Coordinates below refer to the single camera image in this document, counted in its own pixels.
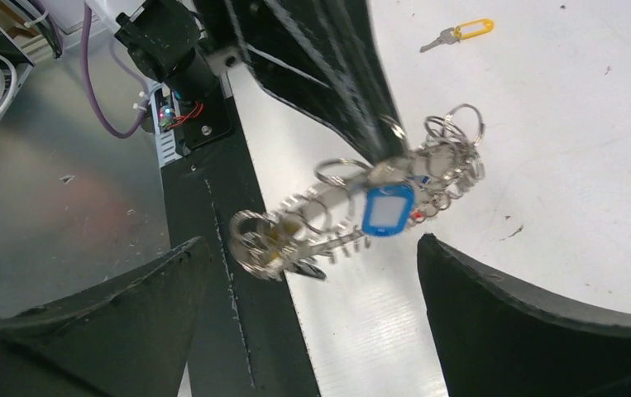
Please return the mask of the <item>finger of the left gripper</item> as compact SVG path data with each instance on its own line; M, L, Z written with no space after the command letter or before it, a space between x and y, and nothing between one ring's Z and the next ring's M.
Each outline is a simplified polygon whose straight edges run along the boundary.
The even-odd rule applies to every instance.
M351 146L342 135L350 125L337 108L336 93L267 2L197 1L194 6L215 47L237 49L265 92L334 130Z
M370 162L402 156L408 144L375 45L367 1L268 1L268 8L324 73L349 127L342 135Z

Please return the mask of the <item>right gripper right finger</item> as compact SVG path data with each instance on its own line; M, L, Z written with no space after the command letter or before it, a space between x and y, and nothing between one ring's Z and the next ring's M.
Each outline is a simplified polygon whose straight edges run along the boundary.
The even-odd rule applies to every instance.
M434 235L417 245L451 396L631 396L631 313L496 270Z

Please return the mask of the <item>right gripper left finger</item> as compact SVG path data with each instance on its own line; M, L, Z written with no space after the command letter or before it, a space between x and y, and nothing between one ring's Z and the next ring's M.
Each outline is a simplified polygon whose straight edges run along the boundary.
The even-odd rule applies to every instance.
M175 396L211 256L195 237L77 294L0 318L0 396Z

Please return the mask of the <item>yellow tag key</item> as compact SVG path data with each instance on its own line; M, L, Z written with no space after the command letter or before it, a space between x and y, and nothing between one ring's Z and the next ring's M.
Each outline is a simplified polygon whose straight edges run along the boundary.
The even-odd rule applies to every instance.
M488 18L465 22L458 26L448 27L442 30L436 39L420 47L419 52L424 53L440 45L453 45L477 36L490 33L495 29L495 23Z

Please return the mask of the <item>red capped key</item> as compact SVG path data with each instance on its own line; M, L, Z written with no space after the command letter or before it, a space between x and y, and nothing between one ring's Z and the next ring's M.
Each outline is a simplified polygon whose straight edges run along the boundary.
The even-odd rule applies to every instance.
M420 224L424 222L427 218L427 215L424 211L415 209L409 215L409 222L411 224Z

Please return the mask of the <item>metal disc with keyrings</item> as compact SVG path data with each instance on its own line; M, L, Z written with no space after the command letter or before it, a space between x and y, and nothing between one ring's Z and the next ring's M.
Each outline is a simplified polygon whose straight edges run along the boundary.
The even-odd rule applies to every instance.
M318 258L334 264L341 256L350 257L370 247L372 239L384 238L361 230L369 189L411 185L415 193L412 211L424 211L424 222L449 209L485 178L478 151L485 137L485 119L477 107L462 103L442 117L426 117L423 127L424 141L408 147L402 156L375 165L351 158L324 160L313 169L318 182L285 198L276 210L236 213L229 223L232 257L263 280L281 280L287 273L325 280ZM295 235L299 243L277 249L267 242L265 227L286 220L301 224ZM400 234L420 224L411 224L408 218Z

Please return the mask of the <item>blue key tag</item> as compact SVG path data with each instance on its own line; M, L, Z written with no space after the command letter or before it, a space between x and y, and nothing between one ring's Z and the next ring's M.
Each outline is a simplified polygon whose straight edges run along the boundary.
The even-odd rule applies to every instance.
M405 229L414 204L415 193L409 184L369 189L366 193L361 230L373 237L396 236Z

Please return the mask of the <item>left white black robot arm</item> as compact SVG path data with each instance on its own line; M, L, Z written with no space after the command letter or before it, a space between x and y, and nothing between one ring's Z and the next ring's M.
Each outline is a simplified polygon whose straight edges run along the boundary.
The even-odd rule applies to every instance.
M114 17L139 70L195 100L208 57L235 49L273 98L336 132L370 163L408 148L364 1L142 1Z

